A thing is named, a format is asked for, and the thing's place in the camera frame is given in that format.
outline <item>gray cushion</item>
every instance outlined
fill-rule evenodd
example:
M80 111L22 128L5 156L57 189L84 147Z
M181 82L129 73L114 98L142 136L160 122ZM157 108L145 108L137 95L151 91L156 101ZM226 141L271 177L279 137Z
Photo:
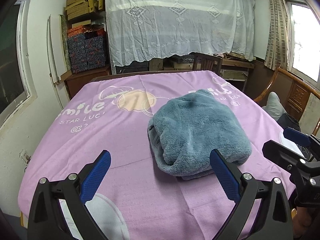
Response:
M278 121L281 115L286 113L285 109L280 103L280 99L275 92L270 92L268 96L267 105L262 107L273 119Z

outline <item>blanket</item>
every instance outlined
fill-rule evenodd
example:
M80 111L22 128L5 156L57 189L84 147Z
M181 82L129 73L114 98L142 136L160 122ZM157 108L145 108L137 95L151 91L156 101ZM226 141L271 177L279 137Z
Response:
M213 149L236 164L252 152L234 113L207 90L169 100L150 119L148 136L159 169L186 180L213 173Z

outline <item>chair backrest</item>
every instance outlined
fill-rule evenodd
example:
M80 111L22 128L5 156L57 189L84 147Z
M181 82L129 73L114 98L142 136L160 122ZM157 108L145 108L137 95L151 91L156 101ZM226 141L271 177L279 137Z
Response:
M195 53L195 60L192 66L193 71L197 70L199 59L202 59L200 70L214 71L218 76L220 76L222 58L206 55L202 53Z
M305 105L309 100L310 94L313 94L320 100L320 93L317 90L315 90L313 87L305 83L303 79L301 79L297 75L289 71L286 71L282 68L277 68L275 70L268 86L265 88L265 90L263 90L260 96L258 96L254 101L256 103L259 103L266 95L270 93L271 87L275 83L275 80L279 73L284 74L285 76L292 79L292 85L290 88L289 95L287 96L284 108L290 115L292 115L297 120L299 120L303 114ZM320 118L312 134L316 135L319 128L320 128Z

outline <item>checkered curtain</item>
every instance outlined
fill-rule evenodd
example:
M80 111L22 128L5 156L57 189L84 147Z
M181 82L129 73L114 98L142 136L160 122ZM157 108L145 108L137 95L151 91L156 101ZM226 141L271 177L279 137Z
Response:
M284 0L270 1L269 41L264 65L275 70L279 65L288 68L289 22L288 8Z

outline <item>electrical outlet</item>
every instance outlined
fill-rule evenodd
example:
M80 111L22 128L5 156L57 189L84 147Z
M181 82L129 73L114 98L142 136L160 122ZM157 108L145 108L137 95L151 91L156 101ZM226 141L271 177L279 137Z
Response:
M24 165L27 166L30 161L30 156L27 155L27 150L22 150L20 152L20 158L23 160Z

